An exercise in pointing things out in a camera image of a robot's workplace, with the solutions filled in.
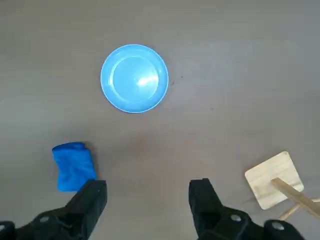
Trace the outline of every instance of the wooden board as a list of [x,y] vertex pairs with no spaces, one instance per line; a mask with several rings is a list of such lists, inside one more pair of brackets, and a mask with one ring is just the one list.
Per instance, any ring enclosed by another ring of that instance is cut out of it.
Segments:
[[304,185],[287,151],[283,151],[249,169],[244,175],[256,200],[264,210],[287,199],[283,193],[273,186],[272,179],[280,178],[299,192],[304,189]]

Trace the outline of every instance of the plate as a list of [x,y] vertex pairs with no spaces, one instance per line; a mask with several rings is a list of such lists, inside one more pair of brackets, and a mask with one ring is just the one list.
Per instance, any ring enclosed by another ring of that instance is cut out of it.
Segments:
[[169,84],[163,59],[140,44],[114,50],[101,69],[101,87],[108,101],[127,113],[143,113],[158,105]]

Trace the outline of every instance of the blue towel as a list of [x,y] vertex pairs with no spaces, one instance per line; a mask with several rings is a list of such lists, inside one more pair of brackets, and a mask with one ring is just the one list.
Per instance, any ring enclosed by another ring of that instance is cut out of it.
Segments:
[[58,165],[57,187],[62,192],[76,192],[89,179],[96,179],[96,171],[90,154],[83,142],[69,142],[52,149]]

